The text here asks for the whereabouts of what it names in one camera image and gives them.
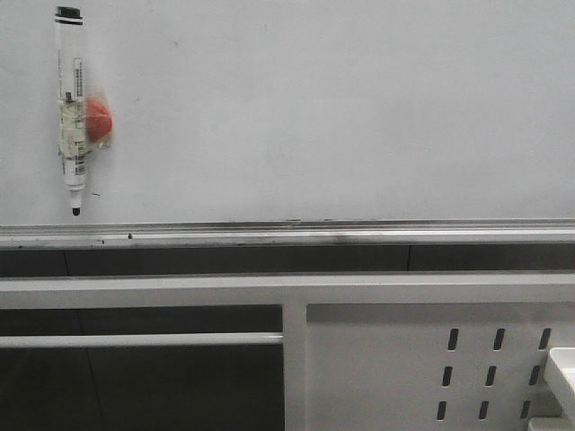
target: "red sponge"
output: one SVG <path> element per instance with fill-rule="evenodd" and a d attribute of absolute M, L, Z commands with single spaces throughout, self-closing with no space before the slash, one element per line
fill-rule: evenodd
<path fill-rule="evenodd" d="M 94 97 L 86 100 L 86 134 L 90 142 L 99 142 L 111 132 L 111 115 L 108 108 Z"/>

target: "white metal panel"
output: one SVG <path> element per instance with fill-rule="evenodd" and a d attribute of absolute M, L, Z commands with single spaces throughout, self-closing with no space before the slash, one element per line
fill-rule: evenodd
<path fill-rule="evenodd" d="M 520 431 L 531 417 L 557 416 L 543 366 L 548 347 L 575 345 L 574 310 L 572 303 L 310 305 L 307 429 Z M 449 350 L 452 329 L 458 341 Z M 540 349 L 546 329 L 551 339 Z M 498 330 L 505 332 L 496 350 Z M 453 372 L 444 386 L 446 366 Z"/>
<path fill-rule="evenodd" d="M 0 224 L 573 217 L 572 2 L 72 2 L 115 147 L 81 218 L 56 2 L 0 4 Z"/>

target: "barcode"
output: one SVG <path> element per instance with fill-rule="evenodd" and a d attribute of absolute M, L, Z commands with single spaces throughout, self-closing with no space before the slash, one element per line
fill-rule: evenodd
<path fill-rule="evenodd" d="M 86 165 L 84 162 L 83 155 L 77 155 L 75 157 L 75 175 L 84 175 L 86 174 Z"/>
<path fill-rule="evenodd" d="M 85 152 L 86 152 L 86 142 L 85 141 L 74 141 L 74 144 L 78 150 L 78 154 L 85 154 Z"/>
<path fill-rule="evenodd" d="M 57 51 L 57 90 L 62 99 L 62 51 L 59 49 Z"/>
<path fill-rule="evenodd" d="M 74 82 L 75 82 L 75 95 L 76 97 L 82 97 L 84 92 L 83 88 L 83 73 L 82 73 L 82 59 L 75 58 L 74 59 Z"/>

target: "horizontal rail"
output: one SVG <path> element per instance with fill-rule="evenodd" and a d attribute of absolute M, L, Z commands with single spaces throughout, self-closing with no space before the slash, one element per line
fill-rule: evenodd
<path fill-rule="evenodd" d="M 0 348 L 174 347 L 281 344 L 280 332 L 0 337 Z"/>
<path fill-rule="evenodd" d="M 575 220 L 0 226 L 0 250 L 463 242 L 575 242 Z"/>

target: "white surface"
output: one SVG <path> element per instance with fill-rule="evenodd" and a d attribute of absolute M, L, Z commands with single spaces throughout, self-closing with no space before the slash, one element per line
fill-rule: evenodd
<path fill-rule="evenodd" d="M 551 349 L 545 380 L 563 407 L 563 414 L 575 420 L 575 348 Z"/>
<path fill-rule="evenodd" d="M 0 225 L 575 215 L 573 2 L 70 2 L 115 120 L 75 219 L 56 5 L 0 2 Z"/>
<path fill-rule="evenodd" d="M 567 418 L 533 418 L 528 431 L 573 431 L 575 426 Z"/>

